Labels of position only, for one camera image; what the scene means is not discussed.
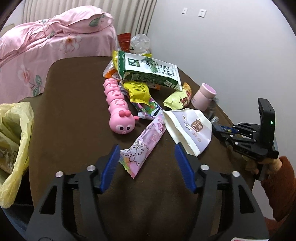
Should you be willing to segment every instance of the striped curtain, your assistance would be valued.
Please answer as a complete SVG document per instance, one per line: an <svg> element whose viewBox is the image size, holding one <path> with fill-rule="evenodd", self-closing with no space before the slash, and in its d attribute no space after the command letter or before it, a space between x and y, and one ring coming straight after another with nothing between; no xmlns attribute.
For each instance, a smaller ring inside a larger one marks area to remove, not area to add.
<svg viewBox="0 0 296 241"><path fill-rule="evenodd" d="M93 5L114 17L117 34L147 34L157 0L26 0L23 23L52 18L71 8Z"/></svg>

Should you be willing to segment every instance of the screw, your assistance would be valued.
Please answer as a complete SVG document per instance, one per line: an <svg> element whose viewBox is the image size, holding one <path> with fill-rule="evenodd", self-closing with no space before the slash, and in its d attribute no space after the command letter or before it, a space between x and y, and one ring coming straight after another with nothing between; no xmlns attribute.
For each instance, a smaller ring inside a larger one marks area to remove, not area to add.
<svg viewBox="0 0 296 241"><path fill-rule="evenodd" d="M239 177L239 176L240 176L240 173L239 173L238 171L233 171L233 172L232 172L232 175L233 175L234 177Z"/></svg>
<svg viewBox="0 0 296 241"><path fill-rule="evenodd" d="M63 175L64 175L64 173L61 172L61 171L59 171L59 172L56 173L56 177L62 177Z"/></svg>
<svg viewBox="0 0 296 241"><path fill-rule="evenodd" d="M200 169L203 170L203 171L207 171L207 170L210 169L210 167L209 167L208 165L202 164L202 165L200 166Z"/></svg>
<svg viewBox="0 0 296 241"><path fill-rule="evenodd" d="M94 171L94 170L96 169L96 166L94 166L94 165L90 165L90 166L88 166L86 169L87 169L89 172L92 172L92 171Z"/></svg>

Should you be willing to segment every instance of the wall socket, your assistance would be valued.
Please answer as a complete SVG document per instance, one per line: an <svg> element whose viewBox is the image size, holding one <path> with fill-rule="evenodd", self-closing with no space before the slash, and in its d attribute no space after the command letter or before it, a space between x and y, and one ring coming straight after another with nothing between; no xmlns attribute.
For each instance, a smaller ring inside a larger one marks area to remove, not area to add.
<svg viewBox="0 0 296 241"><path fill-rule="evenodd" d="M187 11L188 11L188 8L187 7L183 8L182 14L186 14Z"/></svg>
<svg viewBox="0 0 296 241"><path fill-rule="evenodd" d="M198 13L198 16L204 18L205 17L205 14L206 14L206 10L205 9L201 9L200 12Z"/></svg>

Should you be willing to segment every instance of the yellow snack bag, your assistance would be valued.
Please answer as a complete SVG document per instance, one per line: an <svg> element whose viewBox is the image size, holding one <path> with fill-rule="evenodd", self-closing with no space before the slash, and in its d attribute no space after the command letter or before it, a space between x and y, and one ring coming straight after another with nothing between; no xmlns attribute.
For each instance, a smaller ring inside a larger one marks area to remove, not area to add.
<svg viewBox="0 0 296 241"><path fill-rule="evenodd" d="M118 62L117 62L117 60L118 60L118 51L113 50L112 61L113 61L115 69L118 71Z"/></svg>
<svg viewBox="0 0 296 241"><path fill-rule="evenodd" d="M165 99L163 105L171 108L172 110L181 110L190 104L191 100L191 87L184 82L182 91L175 91L168 98Z"/></svg>
<svg viewBox="0 0 296 241"><path fill-rule="evenodd" d="M150 93L146 83L130 80L124 82L123 87L129 93L130 102L149 105Z"/></svg>
<svg viewBox="0 0 296 241"><path fill-rule="evenodd" d="M145 56L145 57L152 58L152 54L151 54L151 53L144 53L144 54L141 54L141 55L143 55L143 56Z"/></svg>

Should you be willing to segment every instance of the cartoon illustration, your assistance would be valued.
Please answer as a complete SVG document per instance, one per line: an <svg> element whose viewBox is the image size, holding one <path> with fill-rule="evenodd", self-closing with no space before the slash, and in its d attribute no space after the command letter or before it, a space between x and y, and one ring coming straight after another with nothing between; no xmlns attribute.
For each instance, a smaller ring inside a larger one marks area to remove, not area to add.
<svg viewBox="0 0 296 241"><path fill-rule="evenodd" d="M185 123L185 127L186 127L189 131L192 131L192 128L191 128L191 126L190 126L188 123Z"/></svg>
<svg viewBox="0 0 296 241"><path fill-rule="evenodd" d="M130 162L135 162L137 166L145 160L145 156L149 148L141 142L140 139L136 140L129 149L121 151L121 154L129 157Z"/></svg>
<svg viewBox="0 0 296 241"><path fill-rule="evenodd" d="M183 104L183 106L187 106L189 104L187 96L185 98L181 99L180 101Z"/></svg>

